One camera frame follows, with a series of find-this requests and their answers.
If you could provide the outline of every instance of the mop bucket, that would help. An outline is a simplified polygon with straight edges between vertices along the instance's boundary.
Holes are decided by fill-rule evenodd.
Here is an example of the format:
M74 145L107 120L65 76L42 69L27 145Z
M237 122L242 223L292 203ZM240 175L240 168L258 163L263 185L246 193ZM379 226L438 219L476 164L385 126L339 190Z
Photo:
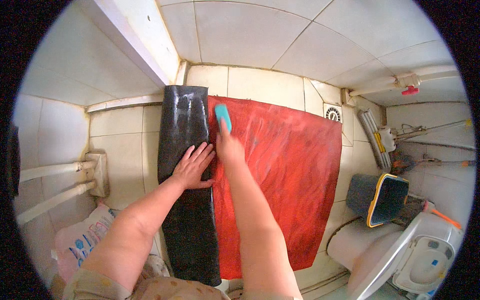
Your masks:
M368 227L394 219L405 206L408 180L384 173L380 176L355 174L347 194L347 206L366 219Z

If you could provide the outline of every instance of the hand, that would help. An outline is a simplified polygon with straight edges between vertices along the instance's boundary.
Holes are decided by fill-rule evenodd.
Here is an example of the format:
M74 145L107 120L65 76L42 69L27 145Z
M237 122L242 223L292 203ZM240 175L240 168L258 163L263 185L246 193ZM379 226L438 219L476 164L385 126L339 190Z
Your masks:
M171 178L177 180L184 190L203 189L212 186L213 179L202 181L202 173L215 156L213 145L203 142L193 154L195 145L190 146L181 161L173 170Z
M220 133L216 135L216 151L227 168L245 164L245 148L239 140L230 135L223 118L220 120Z

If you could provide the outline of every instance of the bathroom floor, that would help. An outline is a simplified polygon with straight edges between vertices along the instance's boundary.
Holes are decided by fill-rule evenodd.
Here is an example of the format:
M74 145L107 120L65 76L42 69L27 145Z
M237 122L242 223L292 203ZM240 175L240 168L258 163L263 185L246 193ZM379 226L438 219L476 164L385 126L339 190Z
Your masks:
M227 66L192 66L187 85L208 86L210 95L251 99L323 116L324 104L341 105L340 89L306 78ZM356 117L357 108L371 108L380 123L380 107L358 97L357 107L343 105L340 173L335 202L324 237L310 268L295 272L300 289L337 275L345 268L326 254L326 241L343 223L354 218L346 207L350 178L354 173L376 175L379 169L366 135ZM110 197L107 204L123 209L157 186L157 151L161 106L121 108L91 114L90 150L108 155Z
M333 292L330 292L326 295L321 296L315 300L341 300L347 298L347 286L344 285L340 288L337 288ZM385 283L382 285L376 292L367 298L367 300L406 300L406 297L400 296L397 294L396 290Z

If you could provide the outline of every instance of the person's right hand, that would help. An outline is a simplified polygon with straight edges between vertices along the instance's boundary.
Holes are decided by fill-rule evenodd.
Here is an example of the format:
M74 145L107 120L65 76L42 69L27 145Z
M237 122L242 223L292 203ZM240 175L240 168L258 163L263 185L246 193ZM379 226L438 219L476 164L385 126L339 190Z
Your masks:
M239 140L230 135L223 118L220 120L220 133L216 134L216 152L227 168L245 163L245 148Z

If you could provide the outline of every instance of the person's left hand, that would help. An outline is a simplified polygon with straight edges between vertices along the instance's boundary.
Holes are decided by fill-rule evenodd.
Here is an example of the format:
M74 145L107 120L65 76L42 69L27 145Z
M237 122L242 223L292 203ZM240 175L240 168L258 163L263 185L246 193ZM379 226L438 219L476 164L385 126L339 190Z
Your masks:
M190 146L185 152L181 161L173 170L173 179L178 180L185 190L188 189L203 189L212 186L213 179L202 181L202 173L210 164L215 156L215 151L212 151L213 145L203 142L200 147L192 154L195 145Z

